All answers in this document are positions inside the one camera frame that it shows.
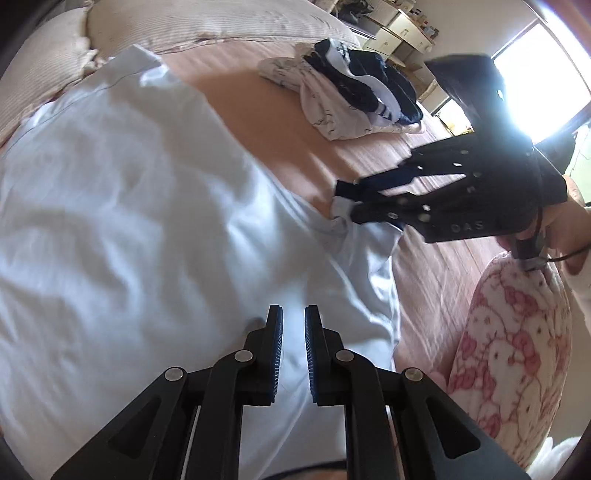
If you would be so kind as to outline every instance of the window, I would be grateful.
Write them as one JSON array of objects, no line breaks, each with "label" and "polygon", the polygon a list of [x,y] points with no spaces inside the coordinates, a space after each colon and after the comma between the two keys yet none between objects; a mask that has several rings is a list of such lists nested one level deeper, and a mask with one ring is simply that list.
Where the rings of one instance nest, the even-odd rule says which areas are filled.
[{"label": "window", "polygon": [[[583,78],[539,22],[493,58],[505,78],[511,116],[534,143],[558,131],[591,100]],[[458,109],[450,100],[436,113],[455,135],[466,131],[457,127],[464,121]]]}]

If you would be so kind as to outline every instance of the white cloth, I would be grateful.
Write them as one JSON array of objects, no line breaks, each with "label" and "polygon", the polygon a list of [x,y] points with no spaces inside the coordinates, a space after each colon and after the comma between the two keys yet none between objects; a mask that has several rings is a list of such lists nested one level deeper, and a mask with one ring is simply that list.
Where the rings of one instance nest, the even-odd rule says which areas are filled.
[{"label": "white cloth", "polygon": [[552,437],[546,438],[527,474],[531,480],[552,480],[568,460],[581,437],[571,437],[553,447]]},{"label": "white cloth", "polygon": [[326,139],[346,140],[377,132],[408,134],[423,132],[421,123],[412,125],[389,123],[385,127],[372,125],[366,113],[352,107],[327,77],[317,72],[302,58],[305,53],[303,48],[300,47],[298,50],[299,53],[292,59],[278,57],[260,61],[258,71],[262,77],[298,92],[306,120],[314,125]]},{"label": "white cloth", "polygon": [[272,303],[278,393],[245,409],[241,480],[345,458],[342,409],[309,393],[304,308],[392,368],[398,229],[323,218],[139,47],[43,106],[0,166],[0,425],[34,480],[168,367],[241,348]]}]

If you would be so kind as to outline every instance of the pink patterned cushion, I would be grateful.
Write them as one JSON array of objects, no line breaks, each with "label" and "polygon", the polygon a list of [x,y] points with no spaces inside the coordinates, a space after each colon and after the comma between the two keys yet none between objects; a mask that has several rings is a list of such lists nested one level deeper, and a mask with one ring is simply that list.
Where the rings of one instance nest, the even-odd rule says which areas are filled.
[{"label": "pink patterned cushion", "polygon": [[550,430],[570,354],[570,307],[556,267],[527,273],[500,254],[476,286],[447,392],[526,468]]}]

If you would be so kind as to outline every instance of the person's arm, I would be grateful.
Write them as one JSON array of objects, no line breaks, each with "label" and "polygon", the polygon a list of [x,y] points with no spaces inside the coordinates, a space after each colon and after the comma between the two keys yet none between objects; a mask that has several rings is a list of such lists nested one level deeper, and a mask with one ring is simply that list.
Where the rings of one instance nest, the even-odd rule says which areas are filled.
[{"label": "person's arm", "polygon": [[[586,222],[591,228],[591,210],[587,209],[585,213],[587,218],[583,218],[583,222]],[[583,231],[579,243],[584,246],[590,242],[591,232],[585,234]],[[577,298],[581,310],[583,310],[587,330],[591,333],[591,254],[585,252],[572,259],[565,260],[563,271],[567,283],[573,289],[574,296]]]},{"label": "person's arm", "polygon": [[[568,201],[545,208],[542,219],[546,242],[560,255],[571,254],[591,243],[591,210],[585,208],[583,196],[575,182],[568,177],[565,180],[569,189]],[[534,230],[535,222],[517,237],[529,238]],[[498,238],[498,242],[502,247],[511,249],[507,238]],[[562,264],[566,281],[573,289],[591,333],[591,253],[582,252]]]}]

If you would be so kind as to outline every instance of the bed sheet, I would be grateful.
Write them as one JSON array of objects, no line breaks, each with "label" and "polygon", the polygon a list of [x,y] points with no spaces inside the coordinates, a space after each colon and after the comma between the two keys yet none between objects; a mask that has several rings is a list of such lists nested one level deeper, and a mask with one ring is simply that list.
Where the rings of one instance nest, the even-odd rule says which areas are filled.
[{"label": "bed sheet", "polygon": [[[206,95],[238,141],[286,188],[326,216],[337,179],[353,181],[393,168],[411,148],[449,136],[425,112],[422,134],[324,139],[307,123],[296,93],[256,72],[264,58],[293,54],[293,43],[231,40],[163,59]],[[413,190],[426,191],[447,181],[426,177],[416,180]],[[490,238],[427,245],[415,230],[406,229],[393,259],[402,315],[402,341],[394,353],[397,370],[415,366],[448,378],[472,291],[499,250]]]}]

